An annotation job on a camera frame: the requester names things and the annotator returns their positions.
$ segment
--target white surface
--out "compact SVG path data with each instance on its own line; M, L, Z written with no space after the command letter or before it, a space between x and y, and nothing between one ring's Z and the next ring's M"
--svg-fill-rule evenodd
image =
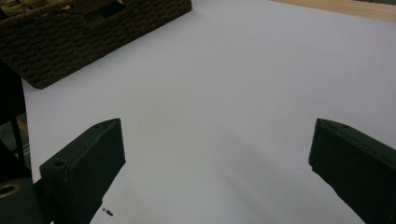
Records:
M194 11L37 91L38 166L121 118L99 223L362 223L308 165L317 118L396 147L396 25L265 0Z

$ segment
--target white tabletop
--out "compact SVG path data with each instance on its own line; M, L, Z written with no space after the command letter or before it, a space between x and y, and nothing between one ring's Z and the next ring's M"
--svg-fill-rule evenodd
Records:
M308 165L317 118L396 148L396 25L265 0L193 12L38 91L38 166L121 118L127 163L93 224L363 223Z

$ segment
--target woven texture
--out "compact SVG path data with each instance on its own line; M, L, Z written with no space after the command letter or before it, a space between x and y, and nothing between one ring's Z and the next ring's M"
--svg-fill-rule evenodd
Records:
M123 0L124 10L98 16L109 2L62 0L0 21L0 60L44 89L192 9L191 0Z

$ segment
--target metal ring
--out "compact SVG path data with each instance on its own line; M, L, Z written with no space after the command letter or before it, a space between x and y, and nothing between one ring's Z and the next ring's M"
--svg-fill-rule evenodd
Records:
M17 192L21 188L20 184L7 184L0 187L0 198L6 198L9 195Z

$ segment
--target basket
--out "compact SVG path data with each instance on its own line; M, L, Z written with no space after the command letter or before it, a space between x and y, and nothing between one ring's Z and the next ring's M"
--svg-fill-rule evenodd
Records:
M44 89L191 9L191 0L61 0L0 21L0 60Z

